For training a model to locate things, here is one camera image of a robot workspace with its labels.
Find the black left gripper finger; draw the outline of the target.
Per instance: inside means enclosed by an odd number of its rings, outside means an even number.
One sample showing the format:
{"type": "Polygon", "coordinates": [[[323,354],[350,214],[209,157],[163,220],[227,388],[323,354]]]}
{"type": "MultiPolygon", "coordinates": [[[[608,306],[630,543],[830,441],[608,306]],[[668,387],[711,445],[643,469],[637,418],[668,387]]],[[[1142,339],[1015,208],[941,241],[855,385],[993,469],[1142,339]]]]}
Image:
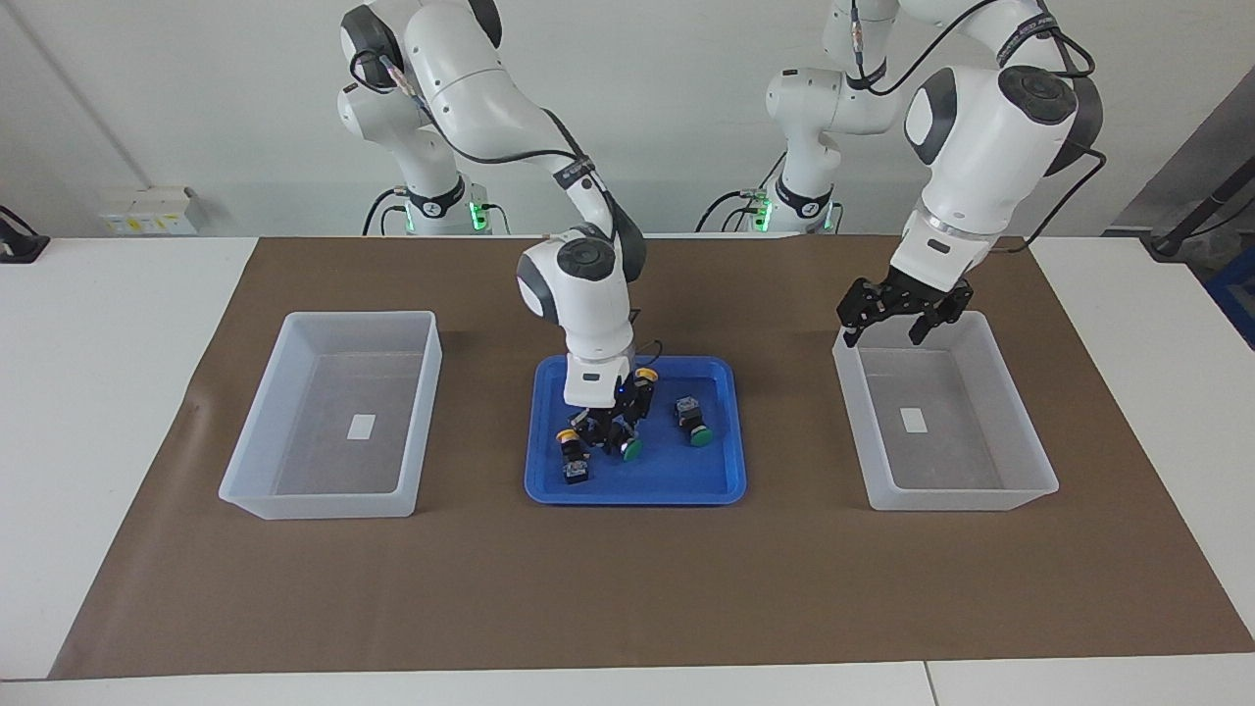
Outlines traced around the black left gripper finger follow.
{"type": "Polygon", "coordinates": [[[886,319],[882,290],[870,278],[856,278],[835,308],[843,329],[842,340],[853,349],[863,331],[886,319]]]}
{"type": "Polygon", "coordinates": [[[956,286],[950,293],[937,300],[937,303],[927,303],[910,327],[911,344],[920,345],[934,329],[956,324],[961,313],[968,310],[973,296],[971,286],[956,286]]]}

